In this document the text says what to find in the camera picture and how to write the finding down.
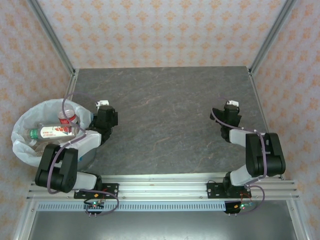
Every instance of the cable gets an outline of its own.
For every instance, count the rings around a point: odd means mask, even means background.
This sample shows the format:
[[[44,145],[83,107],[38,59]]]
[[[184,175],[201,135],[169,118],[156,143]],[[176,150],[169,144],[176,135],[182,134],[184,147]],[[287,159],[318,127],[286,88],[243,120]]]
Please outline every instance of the cable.
[[[102,192],[106,192],[108,190],[108,188],[102,189]]]
[[[206,184],[208,184],[209,182],[214,182],[215,184],[217,184],[217,182],[216,181],[213,181],[213,180],[209,180]]]
[[[214,114],[213,107],[211,108],[211,114],[214,117],[214,119],[221,125],[224,125],[224,126],[231,128],[231,129],[238,129],[238,130],[243,130],[243,131],[245,130],[244,127],[232,126],[227,123],[224,123],[223,121],[220,121],[216,117],[216,115]],[[266,154],[266,147],[265,147],[265,142],[264,142],[264,138],[263,138],[262,134],[260,132],[258,132],[257,130],[246,129],[246,131],[252,132],[252,133],[257,134],[259,136],[260,142],[261,142],[261,147],[262,147],[262,160],[263,160],[263,175],[262,175],[262,177],[258,176],[257,178],[247,182],[245,185],[248,186],[249,184],[253,184],[261,179],[264,179],[267,176],[267,154]]]
[[[240,195],[241,195],[241,202],[242,202],[243,199],[244,199],[244,195],[247,196],[247,197],[250,199],[250,201],[252,202],[252,197],[251,197],[249,194],[247,194],[247,193],[245,193],[245,192],[240,192]]]
[[[265,201],[266,193],[265,193],[264,189],[261,186],[251,185],[249,188],[259,188],[259,189],[261,189],[261,191],[262,191],[262,200],[261,200],[259,205],[256,204],[254,206],[254,208],[251,209],[250,211],[240,212],[237,215],[244,215],[244,214],[252,213],[253,211],[257,210],[262,205],[262,203]]]
[[[116,206],[113,209],[111,209],[110,211],[104,211],[104,212],[102,212],[100,214],[97,214],[96,216],[103,216],[103,215],[110,214],[110,213],[114,212],[119,207],[119,204],[120,204],[119,198],[116,195],[114,195],[114,194],[112,194],[110,192],[98,191],[98,190],[88,190],[88,189],[80,189],[80,191],[88,192],[88,193],[104,194],[104,195],[108,194],[108,195],[110,195],[111,197],[113,197],[116,200]],[[87,206],[86,209],[85,209],[85,213],[90,216],[91,213],[88,211],[88,208],[89,207]]]
[[[229,124],[224,123],[223,121],[219,120],[217,118],[217,116],[214,114],[213,107],[211,108],[211,114],[212,114],[213,118],[221,125],[224,125],[224,126],[226,126],[228,128],[231,128],[231,129],[245,130],[244,127],[232,126],[232,125],[229,125]],[[267,176],[267,153],[266,153],[266,146],[265,146],[264,138],[263,138],[262,134],[260,132],[258,132],[257,130],[255,130],[255,129],[254,130],[246,129],[246,131],[255,133],[260,138],[261,148],[262,148],[262,160],[263,160],[263,175],[262,175],[262,177],[258,176],[257,178],[246,182],[244,184],[244,188],[246,188],[246,189],[250,189],[250,188],[259,188],[259,189],[261,189],[261,191],[262,191],[262,201],[261,201],[261,203],[259,205],[256,205],[254,207],[254,209],[252,209],[250,211],[243,212],[243,213],[239,213],[239,214],[242,214],[242,215],[255,211],[265,201],[265,197],[266,197],[265,191],[261,186],[258,186],[258,185],[250,186],[250,184],[253,184],[253,183],[257,182],[257,181],[260,181],[261,179],[264,179]]]
[[[81,131],[83,132],[83,135],[82,135],[81,137],[79,137],[79,138],[76,138],[76,139],[74,139],[74,140],[72,140],[72,141],[69,141],[68,143],[66,143],[65,145],[63,145],[62,147],[60,147],[60,149],[58,150],[58,152],[55,154],[55,156],[54,156],[54,158],[53,158],[53,160],[52,160],[50,169],[49,169],[48,181],[47,181],[47,183],[46,183],[46,188],[47,188],[49,194],[57,194],[57,193],[59,193],[59,191],[51,191],[51,188],[50,188],[52,173],[53,173],[53,171],[54,171],[54,167],[55,167],[55,164],[56,164],[56,162],[57,162],[57,160],[58,160],[59,155],[61,154],[61,152],[62,152],[66,147],[68,147],[69,145],[74,144],[74,143],[76,143],[76,142],[84,139],[84,138],[87,136],[87,135],[86,135],[86,130],[82,129],[78,124],[73,123],[73,122],[67,117],[66,112],[65,112],[65,102],[66,102],[67,98],[68,98],[69,96],[72,96],[72,95],[75,95],[75,94],[76,94],[76,95],[84,95],[84,96],[87,96],[88,98],[93,99],[95,102],[97,102],[97,101],[96,101],[92,96],[90,96],[89,94],[87,94],[87,93],[85,93],[85,92],[80,92],[80,91],[78,91],[78,92],[75,92],[75,91],[74,91],[74,92],[72,92],[72,93],[70,93],[70,94],[68,94],[68,95],[66,95],[66,96],[64,97],[64,99],[63,99],[63,101],[62,101],[62,114],[63,114],[63,116],[65,117],[65,119],[68,120],[68,122],[71,124],[71,126],[74,126],[75,128],[78,128],[79,130],[81,130]]]
[[[229,100],[228,100],[227,98],[225,98],[224,96],[220,96],[220,97],[218,97],[217,99],[218,99],[218,100],[223,99],[223,100],[229,101]]]
[[[91,214],[94,214],[95,217],[97,217],[97,215],[101,214],[102,211],[96,211],[96,210],[103,210],[105,208],[105,203],[104,202],[99,202],[99,203],[96,203],[95,201],[93,203],[91,202],[88,202],[90,199],[86,199],[83,201],[84,204],[86,204],[86,208],[85,210],[89,213],[89,217],[91,216]],[[95,211],[88,211],[89,208],[91,207],[94,207],[94,210]]]

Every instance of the wall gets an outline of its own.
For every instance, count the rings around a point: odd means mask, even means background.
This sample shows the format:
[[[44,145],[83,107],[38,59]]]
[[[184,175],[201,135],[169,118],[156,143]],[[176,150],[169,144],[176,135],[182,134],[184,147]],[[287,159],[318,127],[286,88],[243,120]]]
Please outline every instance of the wall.
[[[254,80],[270,131],[280,135],[285,175],[303,193],[314,239],[320,236],[319,69],[320,4],[298,0]]]
[[[75,68],[250,66],[285,0],[40,0]]]
[[[11,132],[32,106],[64,96],[69,74],[26,0],[0,2],[0,239],[13,239],[36,168],[15,157]]]

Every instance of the white cable tray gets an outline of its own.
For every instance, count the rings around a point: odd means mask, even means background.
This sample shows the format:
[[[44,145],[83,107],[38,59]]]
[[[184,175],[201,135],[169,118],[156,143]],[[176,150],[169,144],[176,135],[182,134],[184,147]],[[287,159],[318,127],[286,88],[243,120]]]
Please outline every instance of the white cable tray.
[[[104,209],[94,208],[90,211],[110,211],[116,202],[105,202]],[[83,202],[41,201],[39,212],[83,212],[86,205]],[[125,201],[120,202],[117,212],[193,212],[193,211],[225,211],[224,201]]]

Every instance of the black mounting plate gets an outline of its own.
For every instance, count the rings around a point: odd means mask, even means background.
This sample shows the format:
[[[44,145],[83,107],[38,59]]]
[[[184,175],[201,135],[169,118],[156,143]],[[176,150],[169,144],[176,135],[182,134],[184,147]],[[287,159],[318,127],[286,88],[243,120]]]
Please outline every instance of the black mounting plate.
[[[102,183],[102,191],[106,191],[108,193],[114,194],[118,197],[119,193],[119,184],[118,183]],[[114,199],[114,197],[108,194],[98,193],[98,196],[95,197],[97,193],[95,192],[87,192],[87,191],[79,191],[74,192],[74,199]]]
[[[208,182],[206,184],[206,193],[208,199],[248,199],[246,195],[241,196],[240,192],[244,192],[251,197],[251,192],[247,191],[244,186],[233,186],[228,190],[228,193],[225,191],[224,185],[222,182]]]

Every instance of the gray floor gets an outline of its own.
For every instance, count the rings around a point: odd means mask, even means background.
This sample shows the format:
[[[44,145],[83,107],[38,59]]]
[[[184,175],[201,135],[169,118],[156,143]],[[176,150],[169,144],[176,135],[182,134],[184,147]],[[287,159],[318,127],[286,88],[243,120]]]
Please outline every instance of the gray floor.
[[[38,212],[29,240],[296,240],[285,201],[266,201],[257,211]]]
[[[119,126],[87,171],[100,175],[227,172],[245,163],[244,148],[225,142],[210,120],[225,97],[240,103],[240,125],[265,131],[247,69],[164,67],[81,69],[75,91],[109,100]],[[96,112],[94,103],[73,101]]]

